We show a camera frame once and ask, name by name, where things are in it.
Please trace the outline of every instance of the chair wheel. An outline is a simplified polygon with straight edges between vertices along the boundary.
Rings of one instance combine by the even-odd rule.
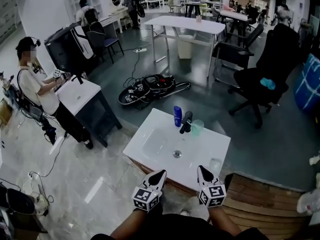
[[[254,124],[254,127],[255,127],[256,129],[261,129],[261,126],[262,126],[262,124],[261,124],[261,123],[258,123],[258,122],[256,122],[256,123]]]

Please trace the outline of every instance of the white sink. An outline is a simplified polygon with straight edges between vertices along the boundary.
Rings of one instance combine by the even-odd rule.
[[[123,153],[153,171],[165,169],[169,179],[197,191],[198,166],[209,167],[212,159],[222,165],[231,139],[206,128],[197,137],[179,130],[173,115],[153,108]]]

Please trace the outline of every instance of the white shelf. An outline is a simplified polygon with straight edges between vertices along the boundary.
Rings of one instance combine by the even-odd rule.
[[[76,13],[78,10],[80,10],[79,2],[80,0],[64,0],[64,5],[68,13],[70,23],[76,22]],[[100,0],[87,0],[87,3],[97,10],[100,18],[103,17],[103,10]]]

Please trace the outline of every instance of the glass cup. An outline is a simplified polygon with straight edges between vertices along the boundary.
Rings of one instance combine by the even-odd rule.
[[[205,127],[205,123],[201,120],[194,120],[191,125],[191,134],[195,137],[200,136],[201,132]]]

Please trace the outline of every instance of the power strip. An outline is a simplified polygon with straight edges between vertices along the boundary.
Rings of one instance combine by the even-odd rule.
[[[146,51],[147,51],[147,48],[143,48],[143,49],[137,49],[134,52],[135,53],[143,53],[143,52],[146,52]]]

